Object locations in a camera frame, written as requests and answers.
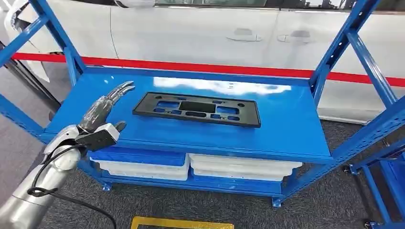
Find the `blue metal shelf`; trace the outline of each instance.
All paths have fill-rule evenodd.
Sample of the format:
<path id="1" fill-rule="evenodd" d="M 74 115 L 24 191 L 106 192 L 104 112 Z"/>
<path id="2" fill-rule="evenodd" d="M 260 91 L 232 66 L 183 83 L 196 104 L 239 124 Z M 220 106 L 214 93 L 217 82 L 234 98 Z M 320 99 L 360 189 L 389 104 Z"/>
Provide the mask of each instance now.
<path id="1" fill-rule="evenodd" d="M 350 165 L 350 170 L 353 175 L 363 171 L 372 194 L 374 195 L 377 206 L 381 212 L 384 224 L 371 222 L 373 229 L 393 229 L 405 228 L 405 138 L 384 148 L 357 164 Z M 387 186 L 392 194 L 392 197 L 398 207 L 398 210 L 403 219 L 402 222 L 392 222 L 385 203 L 381 197 L 380 191 L 371 174 L 370 167 L 380 165 L 382 174 L 385 178 Z"/>
<path id="2" fill-rule="evenodd" d="M 294 169 L 287 184 L 281 185 L 279 182 L 264 184 L 259 181 L 242 182 L 224 178 L 210 180 L 195 177 L 191 171 L 187 181 L 118 177 L 99 171 L 94 162 L 82 160 L 80 168 L 100 182 L 105 190 L 110 190 L 111 184 L 117 182 L 243 193 L 273 197 L 273 206 L 279 207 L 285 199 L 405 124 L 405 97 L 396 98 L 357 34 L 379 0 L 356 1 L 309 80 L 85 66 L 46 0 L 29 2 L 39 18 L 0 51 L 0 64 L 6 63 L 45 25 L 64 51 L 70 82 L 74 86 L 45 129 L 0 95 L 0 113 L 38 140 L 49 142 L 66 125 L 77 124 L 100 96 L 123 81 L 133 80 L 136 89 L 118 101 L 107 120 L 112 123 L 121 120 L 127 122 L 120 140 L 115 147 L 98 154 L 90 153 L 90 156 L 151 164 L 167 160 L 166 165 L 180 164 L 185 153 L 318 163 L 298 178 L 297 170 Z M 316 109 L 328 73 L 349 44 L 358 55 L 386 110 L 330 153 Z M 246 128 L 133 115 L 133 107 L 146 92 L 255 100 L 262 126 Z"/>
<path id="3" fill-rule="evenodd" d="M 201 191 L 219 191 L 235 194 L 249 194 L 255 196 L 282 197 L 281 182 L 245 180 L 222 177 L 195 176 L 192 169 L 186 181 L 164 180 L 140 177 L 112 176 L 107 171 L 103 171 L 101 179 L 105 182 L 126 183 L 134 185 L 148 185 L 159 187 L 174 187 Z"/>
<path id="4" fill-rule="evenodd" d="M 333 160 L 308 85 L 219 83 L 85 72 L 46 128 L 47 139 L 65 126 L 78 123 L 94 100 L 128 80 L 134 81 L 135 90 L 118 101 L 107 120 L 127 123 L 118 147 L 316 163 Z M 133 115 L 132 109 L 146 92 L 255 100 L 262 126 L 247 128 Z"/>

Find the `shelf top surface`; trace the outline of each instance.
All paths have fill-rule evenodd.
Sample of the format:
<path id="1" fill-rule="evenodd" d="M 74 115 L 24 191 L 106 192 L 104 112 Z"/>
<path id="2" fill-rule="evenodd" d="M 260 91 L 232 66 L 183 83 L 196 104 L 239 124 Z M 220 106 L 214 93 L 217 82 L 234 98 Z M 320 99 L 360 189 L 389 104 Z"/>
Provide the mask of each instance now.
<path id="1" fill-rule="evenodd" d="M 128 80 L 134 81 L 135 90 L 123 96 L 107 118 L 110 123 L 122 120 L 127 123 L 127 127 L 120 134 L 118 146 L 126 147 L 136 143 L 137 146 L 145 145 L 143 148 L 146 149 L 150 147 L 168 151 L 184 147 L 189 153 L 210 154 L 212 149 L 229 152 L 220 154 L 229 156 L 238 156 L 237 152 L 250 152 L 262 158 L 270 156 L 270 159 L 272 155 L 277 155 L 277 159 L 283 159 L 285 156 L 286 160 L 294 160 L 295 157 L 308 158 L 308 161 L 320 157 L 331 159 L 311 92 L 308 86 L 303 85 L 85 73 L 45 133 L 56 134 L 67 125 L 78 124 L 95 100 Z M 147 92 L 254 100 L 257 103 L 261 127 L 133 115 L 132 110 Z M 154 148 L 155 145 L 168 148 Z"/>

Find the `yellow floor marking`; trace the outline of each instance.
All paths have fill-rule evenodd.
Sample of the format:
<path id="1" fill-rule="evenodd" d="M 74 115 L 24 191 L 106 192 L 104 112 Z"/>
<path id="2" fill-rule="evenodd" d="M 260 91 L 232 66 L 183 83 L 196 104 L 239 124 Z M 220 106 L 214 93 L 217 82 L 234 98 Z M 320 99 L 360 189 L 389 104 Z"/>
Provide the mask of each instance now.
<path id="1" fill-rule="evenodd" d="M 234 225 L 230 223 L 210 223 L 135 216 L 132 220 L 131 229 L 138 229 L 139 225 L 186 229 L 234 229 Z"/>

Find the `robotic arm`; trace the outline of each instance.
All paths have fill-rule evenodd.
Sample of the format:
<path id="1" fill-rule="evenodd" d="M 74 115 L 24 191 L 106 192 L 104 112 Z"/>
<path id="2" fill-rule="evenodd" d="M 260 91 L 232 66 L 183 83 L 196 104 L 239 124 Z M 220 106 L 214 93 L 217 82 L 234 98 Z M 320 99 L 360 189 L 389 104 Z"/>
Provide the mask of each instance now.
<path id="1" fill-rule="evenodd" d="M 117 142 L 126 124 L 106 124 L 106 118 L 120 97 L 134 88 L 133 81 L 117 86 L 92 104 L 79 125 L 67 126 L 55 136 L 43 152 L 43 162 L 0 208 L 0 229 L 37 228 L 55 196 L 59 196 L 57 190 L 65 184 L 87 150 L 95 151 Z"/>

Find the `red stripe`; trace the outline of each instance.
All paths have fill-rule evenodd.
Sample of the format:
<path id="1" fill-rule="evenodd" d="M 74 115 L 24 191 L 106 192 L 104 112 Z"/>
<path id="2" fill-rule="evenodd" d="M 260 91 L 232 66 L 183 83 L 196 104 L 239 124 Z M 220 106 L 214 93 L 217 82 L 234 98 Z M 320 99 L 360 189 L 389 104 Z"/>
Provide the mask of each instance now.
<path id="1" fill-rule="evenodd" d="M 52 54 L 16 53 L 13 55 L 12 58 L 16 60 L 65 62 L 65 58 L 63 55 L 52 55 Z M 206 73 L 272 75 L 272 76 L 299 77 L 299 78 L 310 78 L 313 73 L 313 70 L 299 70 L 299 69 L 241 67 L 241 66 L 200 64 L 200 63 L 119 60 L 119 59 L 98 58 L 98 57 L 82 57 L 82 58 L 84 63 L 93 65 L 122 66 L 134 68 L 177 70 L 177 71 L 194 71 Z M 371 84 L 370 78 L 367 75 L 362 74 L 331 72 L 329 73 L 327 79 L 343 82 Z M 391 86 L 405 87 L 405 79 L 387 77 L 387 81 Z"/>

